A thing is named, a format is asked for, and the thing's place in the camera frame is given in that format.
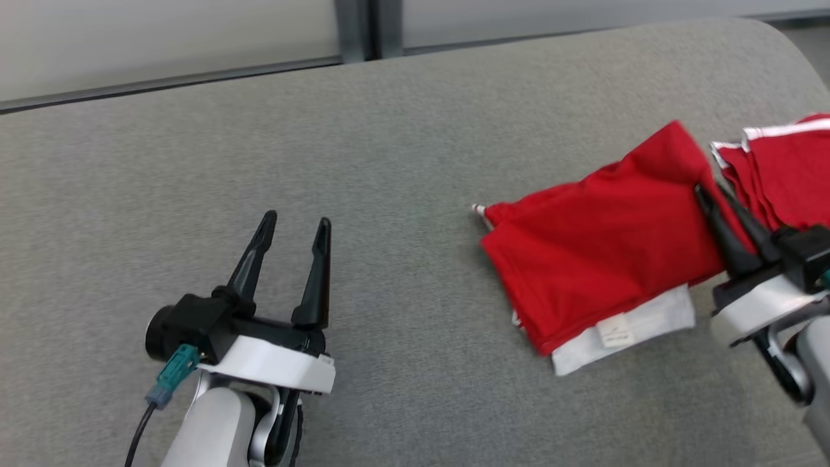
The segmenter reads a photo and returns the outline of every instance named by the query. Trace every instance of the white panel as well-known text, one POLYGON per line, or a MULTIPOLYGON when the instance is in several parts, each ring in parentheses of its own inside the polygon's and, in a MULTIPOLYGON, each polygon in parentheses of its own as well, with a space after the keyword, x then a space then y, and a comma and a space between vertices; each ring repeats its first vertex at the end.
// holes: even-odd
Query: white panel
POLYGON ((830 7, 830 0, 403 0, 403 46, 425 47, 710 16, 830 7))
POLYGON ((333 0, 2 0, 0 101, 339 54, 333 0))

